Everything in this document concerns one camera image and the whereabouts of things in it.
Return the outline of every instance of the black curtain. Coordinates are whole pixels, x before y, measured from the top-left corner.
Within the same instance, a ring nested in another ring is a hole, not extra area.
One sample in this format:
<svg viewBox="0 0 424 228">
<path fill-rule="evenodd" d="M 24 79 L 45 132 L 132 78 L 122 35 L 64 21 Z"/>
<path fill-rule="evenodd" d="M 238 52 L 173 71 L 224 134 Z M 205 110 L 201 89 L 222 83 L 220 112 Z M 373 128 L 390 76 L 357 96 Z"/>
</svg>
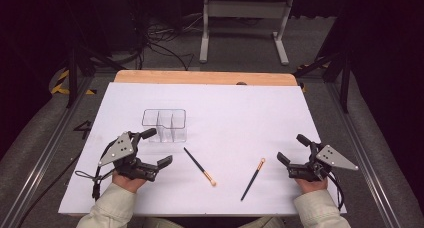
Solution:
<svg viewBox="0 0 424 228">
<path fill-rule="evenodd" d="M 350 52 L 361 94 L 421 211 L 424 211 L 421 173 L 424 145 L 420 141 L 424 134 L 423 17 L 422 0 L 354 0 L 337 19 L 319 54 Z"/>
<path fill-rule="evenodd" d="M 51 98 L 49 82 L 66 49 L 47 0 L 0 0 L 0 159 Z"/>
</svg>

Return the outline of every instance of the cable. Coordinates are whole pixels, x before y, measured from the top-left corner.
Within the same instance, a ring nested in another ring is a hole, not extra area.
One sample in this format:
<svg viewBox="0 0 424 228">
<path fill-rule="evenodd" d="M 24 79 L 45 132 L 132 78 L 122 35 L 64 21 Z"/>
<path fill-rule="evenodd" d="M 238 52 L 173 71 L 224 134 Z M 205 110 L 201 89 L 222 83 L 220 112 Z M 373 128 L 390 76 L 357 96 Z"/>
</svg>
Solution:
<svg viewBox="0 0 424 228">
<path fill-rule="evenodd" d="M 113 62 L 115 62 L 116 64 L 119 65 L 123 65 L 123 64 L 127 64 L 135 59 L 137 59 L 137 57 L 140 55 L 141 51 L 137 50 L 137 52 L 135 54 L 132 54 L 126 58 L 123 58 L 121 60 L 112 60 Z M 109 65 L 103 63 L 103 62 L 99 62 L 99 61 L 95 61 L 95 60 L 91 60 L 91 62 L 96 65 L 97 67 L 100 68 L 104 68 L 104 67 L 109 67 Z"/>
<path fill-rule="evenodd" d="M 164 49 L 164 50 L 168 51 L 169 53 L 173 54 L 173 55 L 174 55 L 175 57 L 177 57 L 177 59 L 178 59 L 178 60 L 180 60 L 180 62 L 183 64 L 184 69 L 185 69 L 186 71 L 188 71 L 188 68 L 187 68 L 186 64 L 184 63 L 184 61 L 183 61 L 183 60 L 181 60 L 181 58 L 180 58 L 177 54 L 175 54 L 174 52 L 170 51 L 169 49 L 167 49 L 167 48 L 165 48 L 165 47 L 163 47 L 163 46 L 160 46 L 160 45 L 158 45 L 158 44 L 150 43 L 150 45 L 154 45 L 154 46 L 160 47 L 160 48 L 162 48 L 162 49 Z"/>
<path fill-rule="evenodd" d="M 32 209 L 34 209 L 35 205 L 37 205 L 37 203 L 41 200 L 41 198 L 43 198 L 43 196 L 47 193 L 47 191 L 49 191 L 58 181 L 60 178 L 62 178 L 62 176 L 66 173 L 66 171 L 75 163 L 75 161 L 81 156 L 81 152 L 80 151 L 78 153 L 77 156 L 75 156 L 75 158 L 71 161 L 71 163 L 68 164 L 68 166 L 66 166 L 66 168 L 59 174 L 59 176 L 56 177 L 56 179 L 53 180 L 53 182 L 41 193 L 41 195 L 32 203 L 32 205 L 28 208 L 28 210 L 25 212 L 25 214 L 22 216 L 19 225 L 17 226 L 18 228 L 22 226 L 22 224 L 24 223 L 25 219 L 27 218 L 27 216 L 29 215 L 29 213 L 32 211 Z"/>
<path fill-rule="evenodd" d="M 139 55 L 138 58 L 140 59 L 140 63 L 138 64 L 137 69 L 142 70 L 144 62 L 144 50 L 141 52 L 141 55 Z"/>
<path fill-rule="evenodd" d="M 159 51 L 157 51 L 157 50 L 155 50 L 155 49 L 152 49 L 151 47 L 149 47 L 153 52 L 156 52 L 156 53 L 158 53 L 158 54 L 161 54 L 161 55 L 164 55 L 164 56 L 174 56 L 174 55 L 168 55 L 168 54 L 164 54 L 164 53 L 162 53 L 162 52 L 159 52 Z M 190 53 L 190 54 L 184 54 L 184 55 L 177 55 L 177 56 L 179 56 L 179 57 L 185 57 L 185 56 L 192 56 L 192 58 L 191 59 L 193 59 L 193 56 L 194 56 L 194 54 L 193 53 Z"/>
<path fill-rule="evenodd" d="M 180 36 L 181 34 L 185 34 L 187 32 L 193 31 L 193 30 L 198 30 L 198 31 L 202 31 L 201 29 L 198 28 L 193 28 L 193 26 L 199 21 L 201 20 L 201 18 L 203 17 L 203 15 L 201 13 L 198 13 L 199 17 L 197 17 L 194 21 L 192 21 L 188 26 L 183 27 L 182 30 L 180 32 L 177 32 L 175 29 L 173 28 L 161 28 L 159 29 L 158 27 L 160 26 L 160 23 L 158 24 L 152 24 L 150 25 L 148 32 L 147 32 L 147 36 L 149 37 L 150 40 L 154 40 L 156 42 L 160 42 L 160 41 L 172 41 L 175 38 L 177 38 L 178 36 Z"/>
<path fill-rule="evenodd" d="M 116 140 L 110 142 L 109 145 L 106 146 L 106 148 L 103 151 L 102 156 L 100 157 L 100 159 L 102 159 L 106 155 L 106 153 L 108 152 L 108 150 L 110 149 L 110 147 L 112 147 L 112 145 L 116 142 Z M 94 182 L 93 193 L 92 193 L 91 196 L 96 201 L 100 197 L 100 185 L 101 185 L 102 181 L 104 179 L 108 178 L 112 174 L 112 172 L 115 170 L 115 168 L 114 168 L 114 169 L 110 170 L 108 173 L 106 173 L 105 175 L 100 175 L 100 169 L 101 169 L 101 166 L 97 166 L 96 174 L 94 176 L 91 176 L 91 175 L 89 175 L 89 174 L 87 174 L 86 172 L 83 172 L 83 171 L 75 171 L 75 175 L 80 176 L 80 177 L 84 177 L 84 178 L 89 178 L 89 179 L 91 179 L 91 181 Z"/>
<path fill-rule="evenodd" d="M 235 21 L 237 23 L 243 24 L 248 27 L 253 27 L 259 23 L 259 21 L 263 20 L 261 18 L 232 18 L 230 19 L 232 21 Z"/>
<path fill-rule="evenodd" d="M 338 191 L 339 191 L 339 193 L 340 193 L 340 202 L 339 202 L 339 206 L 338 206 L 338 209 L 339 210 L 341 210 L 342 209 L 342 207 L 343 207 L 343 204 L 344 204 L 344 193 L 343 193 L 343 190 L 342 190 L 342 188 L 340 187 L 340 185 L 339 185 L 339 183 L 336 181 L 336 179 L 333 177 L 333 176 L 331 176 L 327 171 L 325 171 L 325 170 L 322 170 L 329 178 L 330 178 L 330 180 L 331 181 L 333 181 L 333 183 L 334 183 L 334 185 L 336 185 L 336 187 L 337 187 L 337 189 L 338 189 Z"/>
<path fill-rule="evenodd" d="M 331 172 L 333 174 L 334 179 L 337 181 L 338 184 L 340 184 L 340 179 L 334 174 L 334 172 Z M 340 204 L 340 190 L 337 188 L 337 204 Z"/>
</svg>

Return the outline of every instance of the sleeve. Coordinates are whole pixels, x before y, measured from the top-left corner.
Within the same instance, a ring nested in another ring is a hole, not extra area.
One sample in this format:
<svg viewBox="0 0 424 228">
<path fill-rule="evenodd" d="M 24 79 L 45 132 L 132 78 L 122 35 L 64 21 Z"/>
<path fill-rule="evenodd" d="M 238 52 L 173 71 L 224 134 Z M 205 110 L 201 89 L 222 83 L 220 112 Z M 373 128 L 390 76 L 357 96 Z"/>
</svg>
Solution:
<svg viewBox="0 0 424 228">
<path fill-rule="evenodd" d="M 334 204 L 327 190 L 319 190 L 303 194 L 294 200 L 304 227 L 350 227 Z"/>
<path fill-rule="evenodd" d="M 111 183 L 77 228 L 127 227 L 133 215 L 136 194 Z"/>
</svg>

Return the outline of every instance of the white paper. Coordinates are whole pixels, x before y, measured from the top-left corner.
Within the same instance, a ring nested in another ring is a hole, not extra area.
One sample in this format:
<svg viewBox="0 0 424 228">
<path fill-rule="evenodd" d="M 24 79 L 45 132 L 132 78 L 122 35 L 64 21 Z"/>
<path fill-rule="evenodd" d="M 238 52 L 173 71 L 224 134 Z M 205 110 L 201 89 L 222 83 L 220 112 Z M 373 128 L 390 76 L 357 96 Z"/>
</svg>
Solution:
<svg viewBox="0 0 424 228">
<path fill-rule="evenodd" d="M 75 170 L 94 175 L 109 142 L 125 131 L 143 131 L 146 109 L 186 110 L 187 141 L 140 141 L 138 157 L 142 162 L 156 164 L 168 155 L 173 156 L 173 162 L 159 172 L 155 182 L 139 189 L 135 215 L 297 213 L 293 200 L 300 190 L 276 156 L 282 152 L 293 164 L 304 164 L 310 150 L 296 136 L 303 134 L 320 142 L 299 87 L 110 83 Z M 216 180 L 216 187 L 211 186 L 184 147 Z M 266 162 L 240 201 L 261 158 Z M 112 166 L 103 167 L 102 174 Z M 110 182 L 110 178 L 102 182 L 102 192 Z M 94 204 L 92 186 L 90 179 L 74 174 L 59 213 L 89 213 Z M 337 201 L 332 184 L 329 190 Z"/>
</svg>

